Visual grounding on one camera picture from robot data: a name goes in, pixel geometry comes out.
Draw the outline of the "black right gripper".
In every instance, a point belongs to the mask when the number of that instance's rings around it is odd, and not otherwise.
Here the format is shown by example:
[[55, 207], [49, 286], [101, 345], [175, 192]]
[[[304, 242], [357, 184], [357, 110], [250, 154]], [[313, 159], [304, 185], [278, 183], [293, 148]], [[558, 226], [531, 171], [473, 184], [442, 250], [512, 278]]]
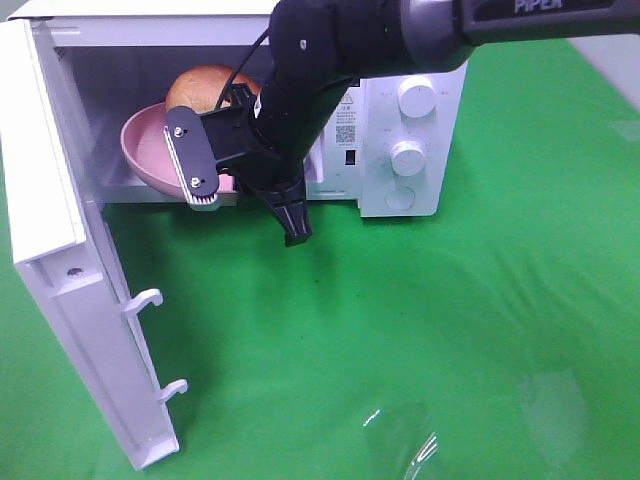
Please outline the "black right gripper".
[[271, 74], [261, 90], [251, 83], [222, 90], [200, 116], [187, 106], [167, 113], [165, 140], [187, 204], [217, 209], [218, 174], [228, 171], [268, 207], [286, 247], [313, 234], [302, 163], [353, 78]]

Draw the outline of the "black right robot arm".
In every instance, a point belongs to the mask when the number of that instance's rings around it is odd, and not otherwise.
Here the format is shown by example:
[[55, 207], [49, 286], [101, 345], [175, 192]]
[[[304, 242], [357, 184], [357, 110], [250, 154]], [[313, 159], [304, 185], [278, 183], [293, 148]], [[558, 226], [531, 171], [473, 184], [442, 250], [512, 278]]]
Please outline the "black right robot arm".
[[278, 220], [289, 246], [312, 229], [303, 162], [358, 79], [449, 72], [487, 43], [635, 34], [635, 1], [281, 1], [260, 41], [259, 93], [228, 81], [212, 111], [167, 115], [166, 142], [191, 206], [234, 176]]

